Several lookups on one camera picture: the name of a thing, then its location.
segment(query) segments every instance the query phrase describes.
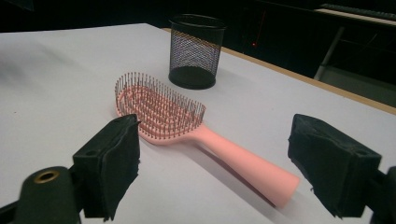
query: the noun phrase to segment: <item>hairbrush head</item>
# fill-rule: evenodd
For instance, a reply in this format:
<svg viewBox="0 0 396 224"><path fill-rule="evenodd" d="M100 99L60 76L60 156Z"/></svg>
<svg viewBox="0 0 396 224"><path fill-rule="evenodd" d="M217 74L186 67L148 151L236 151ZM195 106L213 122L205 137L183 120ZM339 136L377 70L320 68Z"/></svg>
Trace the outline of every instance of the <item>hairbrush head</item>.
<svg viewBox="0 0 396 224"><path fill-rule="evenodd" d="M205 106L141 73L128 73L116 84L117 113L136 114L139 135L154 145L184 140L203 143L276 206L284 206L299 178L210 131Z"/></svg>

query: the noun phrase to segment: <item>hairbrush bristle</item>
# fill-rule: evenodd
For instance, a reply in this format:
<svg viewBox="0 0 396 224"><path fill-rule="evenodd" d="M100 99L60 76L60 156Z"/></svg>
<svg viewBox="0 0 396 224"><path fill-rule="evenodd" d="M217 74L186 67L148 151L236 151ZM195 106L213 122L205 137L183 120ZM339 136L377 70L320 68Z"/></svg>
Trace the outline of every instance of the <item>hairbrush bristle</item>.
<svg viewBox="0 0 396 224"><path fill-rule="evenodd" d="M136 114L141 121L139 131L155 139L169 139L194 130L205 113L201 103L143 73L124 74L116 83L115 93L118 114Z"/></svg>

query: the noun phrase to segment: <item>keyboard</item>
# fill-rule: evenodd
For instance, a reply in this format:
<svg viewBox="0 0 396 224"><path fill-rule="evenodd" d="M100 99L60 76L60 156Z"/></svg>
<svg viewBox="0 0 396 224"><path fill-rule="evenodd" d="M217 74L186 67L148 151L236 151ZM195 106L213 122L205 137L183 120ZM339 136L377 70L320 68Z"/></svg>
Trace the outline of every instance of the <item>keyboard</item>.
<svg viewBox="0 0 396 224"><path fill-rule="evenodd" d="M361 8L355 8L355 7L344 7L344 6L338 6L338 5L333 5L333 4L327 4L327 3L320 5L320 7L324 8L324 9L333 10L333 11L340 11L340 12L356 14L356 15L361 15L361 16L366 16L366 17L378 18L381 20L396 21L396 14L388 13L388 12L378 12L378 11L372 11L369 9L361 9Z"/></svg>

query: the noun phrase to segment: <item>table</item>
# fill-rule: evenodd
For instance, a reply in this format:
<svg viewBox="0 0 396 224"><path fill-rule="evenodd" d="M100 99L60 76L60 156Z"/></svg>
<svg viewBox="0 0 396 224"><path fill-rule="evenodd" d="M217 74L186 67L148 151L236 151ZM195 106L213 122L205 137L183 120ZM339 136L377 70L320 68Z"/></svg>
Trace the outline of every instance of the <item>table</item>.
<svg viewBox="0 0 396 224"><path fill-rule="evenodd" d="M301 178L274 208L195 143L140 141L139 176L113 223L369 223L333 217L290 161L294 114L330 123L395 165L396 110L224 49L217 83L204 91L167 78L170 34L148 24L0 34L0 206L19 198L40 169L70 167L73 154L116 117L114 87L124 73L158 78L206 105L205 124ZM86 219L82 223L102 223Z"/></svg>

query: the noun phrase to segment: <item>pen holder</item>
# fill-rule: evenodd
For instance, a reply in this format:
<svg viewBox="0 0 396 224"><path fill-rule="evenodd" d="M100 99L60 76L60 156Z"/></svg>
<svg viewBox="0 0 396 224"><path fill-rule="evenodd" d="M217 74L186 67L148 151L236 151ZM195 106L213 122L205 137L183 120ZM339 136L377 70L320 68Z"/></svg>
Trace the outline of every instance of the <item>pen holder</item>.
<svg viewBox="0 0 396 224"><path fill-rule="evenodd" d="M208 89L216 83L219 56L226 26L207 16L174 16L171 33L169 80L191 90Z"/></svg>

